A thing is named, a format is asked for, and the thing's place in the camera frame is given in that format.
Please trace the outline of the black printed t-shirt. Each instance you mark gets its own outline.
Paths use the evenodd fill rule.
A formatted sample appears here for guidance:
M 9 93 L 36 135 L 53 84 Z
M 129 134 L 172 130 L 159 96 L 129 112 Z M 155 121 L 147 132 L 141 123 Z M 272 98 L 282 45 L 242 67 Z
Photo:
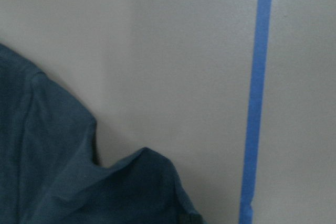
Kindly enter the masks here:
M 95 160 L 96 119 L 1 45 L 1 223 L 203 223 L 173 164 L 142 148 Z

